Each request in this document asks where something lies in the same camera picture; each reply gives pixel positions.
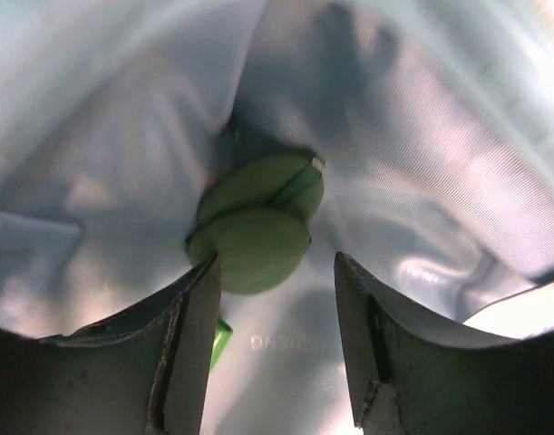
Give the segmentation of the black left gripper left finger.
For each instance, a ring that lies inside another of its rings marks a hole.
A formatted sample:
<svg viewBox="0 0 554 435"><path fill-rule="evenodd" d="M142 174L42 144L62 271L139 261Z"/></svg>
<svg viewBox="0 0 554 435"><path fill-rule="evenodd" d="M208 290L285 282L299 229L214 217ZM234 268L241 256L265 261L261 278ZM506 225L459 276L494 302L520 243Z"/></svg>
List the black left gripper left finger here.
<svg viewBox="0 0 554 435"><path fill-rule="evenodd" d="M0 329L0 434L196 434L219 311L212 257L70 335Z"/></svg>

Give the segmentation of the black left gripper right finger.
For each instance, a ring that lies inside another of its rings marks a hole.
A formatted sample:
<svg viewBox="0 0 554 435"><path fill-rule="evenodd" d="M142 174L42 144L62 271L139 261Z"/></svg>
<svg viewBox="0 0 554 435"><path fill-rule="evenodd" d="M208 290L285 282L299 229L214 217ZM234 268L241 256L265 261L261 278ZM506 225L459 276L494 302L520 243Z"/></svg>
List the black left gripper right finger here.
<svg viewBox="0 0 554 435"><path fill-rule="evenodd" d="M554 330L486 333L335 256L354 423L366 434L554 434Z"/></svg>

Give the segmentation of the green bottle black cap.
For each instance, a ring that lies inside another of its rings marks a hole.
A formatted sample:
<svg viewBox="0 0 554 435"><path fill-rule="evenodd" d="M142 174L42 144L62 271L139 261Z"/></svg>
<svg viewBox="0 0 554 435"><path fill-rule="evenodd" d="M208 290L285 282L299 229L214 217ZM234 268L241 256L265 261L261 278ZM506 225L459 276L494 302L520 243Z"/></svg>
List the green bottle black cap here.
<svg viewBox="0 0 554 435"><path fill-rule="evenodd" d="M212 353L210 357L209 370L212 371L216 366L221 354L224 352L228 342L233 335L232 327L222 318L217 320L215 336L212 344Z"/></svg>

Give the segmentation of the green round cosmetic case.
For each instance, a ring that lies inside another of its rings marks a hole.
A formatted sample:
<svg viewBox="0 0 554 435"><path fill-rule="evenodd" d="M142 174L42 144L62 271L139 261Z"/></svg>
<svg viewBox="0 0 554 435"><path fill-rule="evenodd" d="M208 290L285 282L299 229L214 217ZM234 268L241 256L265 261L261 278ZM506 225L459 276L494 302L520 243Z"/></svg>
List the green round cosmetic case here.
<svg viewBox="0 0 554 435"><path fill-rule="evenodd" d="M311 243L308 223L325 193L325 162L291 151L250 161L203 194L185 242L190 263L218 256L222 287L256 295L286 281Z"/></svg>

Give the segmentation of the light blue hard suitcase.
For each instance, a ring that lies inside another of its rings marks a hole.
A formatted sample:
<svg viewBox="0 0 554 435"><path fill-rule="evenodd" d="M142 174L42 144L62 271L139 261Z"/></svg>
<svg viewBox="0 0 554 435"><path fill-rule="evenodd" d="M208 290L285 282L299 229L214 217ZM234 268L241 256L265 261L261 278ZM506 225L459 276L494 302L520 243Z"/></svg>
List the light blue hard suitcase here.
<svg viewBox="0 0 554 435"><path fill-rule="evenodd" d="M212 256L233 335L196 434L366 434L337 253L471 328L554 330L540 1L0 1L0 329L70 335L171 285L209 187L298 150L326 165L296 271L237 295Z"/></svg>

